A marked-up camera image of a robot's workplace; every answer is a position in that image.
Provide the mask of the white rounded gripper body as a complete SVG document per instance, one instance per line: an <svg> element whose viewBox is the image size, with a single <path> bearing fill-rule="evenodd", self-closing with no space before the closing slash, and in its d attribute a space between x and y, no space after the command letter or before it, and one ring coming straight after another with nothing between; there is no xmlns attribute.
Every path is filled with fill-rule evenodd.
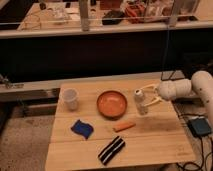
<svg viewBox="0 0 213 171"><path fill-rule="evenodd" d="M175 100L190 94L192 84L189 79L162 81L157 86L159 96L164 100Z"/></svg>

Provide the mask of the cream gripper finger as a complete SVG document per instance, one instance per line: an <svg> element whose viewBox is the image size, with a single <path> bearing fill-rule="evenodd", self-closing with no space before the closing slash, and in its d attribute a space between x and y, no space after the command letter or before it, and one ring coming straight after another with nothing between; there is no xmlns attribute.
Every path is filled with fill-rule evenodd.
<svg viewBox="0 0 213 171"><path fill-rule="evenodd" d="M149 84L149 85L145 85L143 87L141 87L141 90L146 90L146 89L151 89L152 91L156 92L158 87L158 84Z"/></svg>
<svg viewBox="0 0 213 171"><path fill-rule="evenodd" d="M149 107L149 106L157 104L158 102L161 102L161 101L162 101L161 97L155 97L151 102L145 104L144 106Z"/></svg>

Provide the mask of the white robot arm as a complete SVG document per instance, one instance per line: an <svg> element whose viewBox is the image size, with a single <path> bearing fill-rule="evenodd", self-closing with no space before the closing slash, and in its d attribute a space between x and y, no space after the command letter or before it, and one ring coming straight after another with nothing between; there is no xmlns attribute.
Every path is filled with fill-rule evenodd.
<svg viewBox="0 0 213 171"><path fill-rule="evenodd" d="M149 84L138 89L142 96L149 89L155 93L154 99L146 107L159 101L172 101L179 98L196 95L201 99L209 124L213 129L213 76L207 71L197 71L190 79L161 81L158 84Z"/></svg>

